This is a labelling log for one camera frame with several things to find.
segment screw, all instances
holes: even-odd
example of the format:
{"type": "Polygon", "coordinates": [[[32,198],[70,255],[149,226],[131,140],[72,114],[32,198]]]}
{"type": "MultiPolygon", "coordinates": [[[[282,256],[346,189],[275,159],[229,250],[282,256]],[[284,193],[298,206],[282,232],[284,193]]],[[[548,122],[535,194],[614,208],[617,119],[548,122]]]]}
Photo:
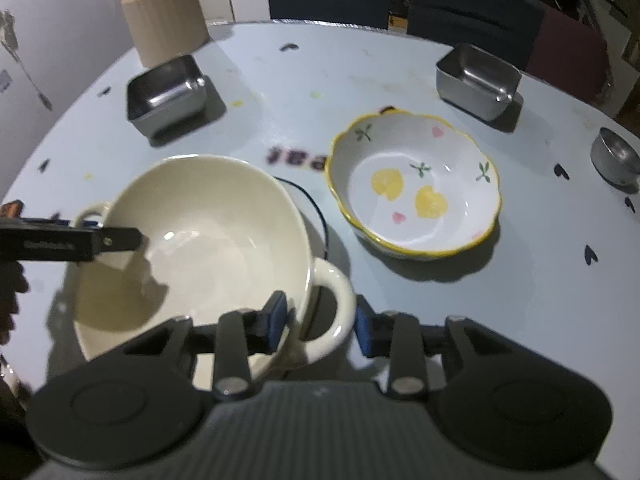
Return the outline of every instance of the screw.
{"type": "Polygon", "coordinates": [[[242,377],[225,377],[216,383],[216,390],[223,395],[237,395],[244,392],[249,383],[242,377]]]}
{"type": "Polygon", "coordinates": [[[391,383],[391,388],[400,395],[414,395],[424,389],[424,383],[417,377],[400,377],[391,383]]]}

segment pot handle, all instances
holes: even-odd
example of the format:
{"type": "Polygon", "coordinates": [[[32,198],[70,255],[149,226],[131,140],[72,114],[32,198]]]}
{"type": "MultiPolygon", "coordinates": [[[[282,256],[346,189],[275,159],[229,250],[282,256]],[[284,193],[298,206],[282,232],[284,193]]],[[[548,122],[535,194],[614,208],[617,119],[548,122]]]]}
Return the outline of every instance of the pot handle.
{"type": "Polygon", "coordinates": [[[329,329],[313,341],[304,341],[302,348],[307,363],[315,363],[333,352],[347,339],[356,315],[356,295],[344,273],[320,258],[314,259],[313,285],[325,286],[335,296],[335,318],[329,329]]]}
{"type": "Polygon", "coordinates": [[[71,221],[71,227],[77,227],[82,225],[89,216],[99,216],[104,218],[109,211],[111,204],[109,202],[96,202],[95,204],[91,204],[88,207],[85,207],[81,213],[76,216],[74,220],[71,221]]]}

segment silver metal bowl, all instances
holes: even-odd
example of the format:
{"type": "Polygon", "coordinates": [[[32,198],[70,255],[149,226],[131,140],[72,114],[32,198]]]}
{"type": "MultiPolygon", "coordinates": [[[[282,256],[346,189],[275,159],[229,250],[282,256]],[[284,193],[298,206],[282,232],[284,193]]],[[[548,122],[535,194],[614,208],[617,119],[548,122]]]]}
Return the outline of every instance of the silver metal bowl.
{"type": "Polygon", "coordinates": [[[640,156],[622,137],[601,128],[591,145],[591,161],[600,176],[616,186],[636,186],[640,176],[640,156]]]}
{"type": "Polygon", "coordinates": [[[486,122],[511,104],[521,78],[512,64],[471,44],[455,46],[436,64],[441,99],[486,122]]]}
{"type": "Polygon", "coordinates": [[[127,119],[149,138],[204,110],[206,103],[206,81],[190,54],[162,63],[127,86],[127,119]]]}

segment yellow spot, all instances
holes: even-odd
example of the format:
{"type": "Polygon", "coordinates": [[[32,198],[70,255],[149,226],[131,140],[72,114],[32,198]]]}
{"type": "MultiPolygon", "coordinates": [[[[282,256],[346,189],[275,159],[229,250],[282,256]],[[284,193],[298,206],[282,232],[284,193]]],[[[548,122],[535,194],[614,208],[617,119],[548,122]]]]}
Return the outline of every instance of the yellow spot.
{"type": "Polygon", "coordinates": [[[393,168],[377,170],[371,176],[371,187],[376,194],[386,196],[386,199],[392,202],[402,193],[402,173],[393,168]]]}
{"type": "Polygon", "coordinates": [[[447,212],[447,199],[431,186],[423,186],[415,195],[415,212],[418,218],[440,218],[447,212]]]}

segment tabletop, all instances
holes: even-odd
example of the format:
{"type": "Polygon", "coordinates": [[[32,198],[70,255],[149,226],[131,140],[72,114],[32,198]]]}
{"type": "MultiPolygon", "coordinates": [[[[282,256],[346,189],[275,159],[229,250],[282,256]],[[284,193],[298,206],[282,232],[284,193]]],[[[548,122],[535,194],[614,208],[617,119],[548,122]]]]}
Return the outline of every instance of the tabletop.
{"type": "MultiPolygon", "coordinates": [[[[466,315],[599,384],[614,412],[599,463],[621,480],[640,478],[640,199],[606,184],[590,161],[602,126],[638,151],[640,140],[528,76],[515,129],[481,123],[438,97],[435,64],[450,48],[417,38],[318,23],[217,25],[210,34],[194,53],[218,102],[209,123],[151,145],[126,120],[126,84],[143,71],[131,50],[58,121],[4,201],[23,200],[23,216],[73,218],[167,156],[247,160],[311,194],[329,224],[334,263],[375,310],[434,324],[466,315]],[[321,172],[330,142],[387,106],[443,117],[494,161],[502,211],[478,248],[426,264],[393,260],[363,245],[340,215],[321,172]]],[[[2,352],[37,388],[78,350],[58,294],[65,266],[25,268],[32,290],[2,352]]],[[[346,355],[343,368],[384,373],[353,340],[346,355]]]]}

